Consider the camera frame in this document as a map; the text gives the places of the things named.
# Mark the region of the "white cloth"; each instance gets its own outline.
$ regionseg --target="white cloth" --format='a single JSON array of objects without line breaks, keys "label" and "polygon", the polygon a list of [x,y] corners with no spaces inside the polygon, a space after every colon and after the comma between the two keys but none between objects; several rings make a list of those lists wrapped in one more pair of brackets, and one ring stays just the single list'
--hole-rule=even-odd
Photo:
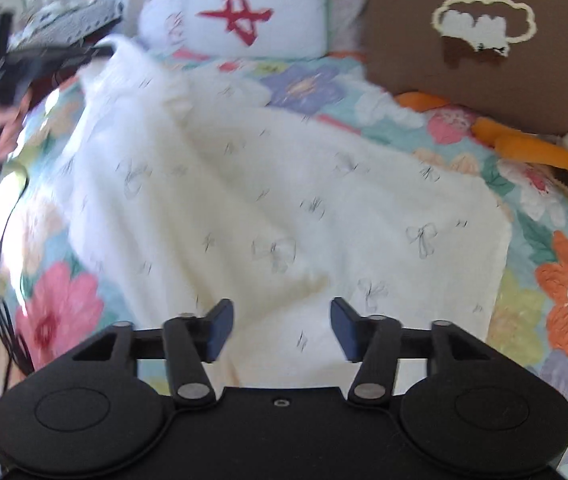
[{"label": "white cloth", "polygon": [[322,57],[326,7],[327,0],[186,0],[186,47],[223,57]]},{"label": "white cloth", "polygon": [[[412,156],[263,108],[258,83],[170,71],[128,43],[86,101],[56,182],[71,244],[141,327],[233,300],[218,384],[348,386],[334,296],[486,336],[510,223],[480,178],[435,178]],[[422,375],[400,374],[399,390]]]}]

